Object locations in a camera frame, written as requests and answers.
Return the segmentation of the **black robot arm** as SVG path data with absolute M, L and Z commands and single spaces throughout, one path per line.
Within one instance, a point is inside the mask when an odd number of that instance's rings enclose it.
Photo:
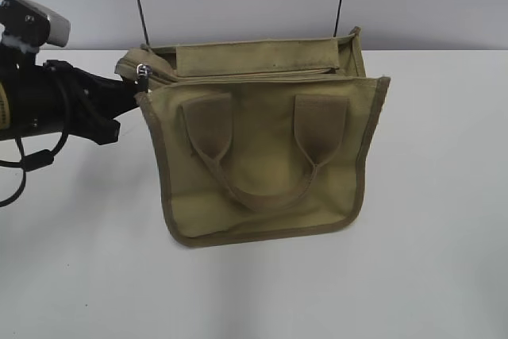
M 137 108 L 132 80 L 107 79 L 62 60 L 1 46 L 1 139 L 66 133 L 117 142 L 120 115 Z

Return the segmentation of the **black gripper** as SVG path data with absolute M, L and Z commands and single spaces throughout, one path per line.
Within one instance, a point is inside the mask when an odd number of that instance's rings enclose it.
M 115 143 L 121 124 L 101 115 L 138 108 L 139 92 L 131 80 L 92 75 L 65 61 L 39 66 L 2 60 L 1 139 L 67 132 L 98 145 Z

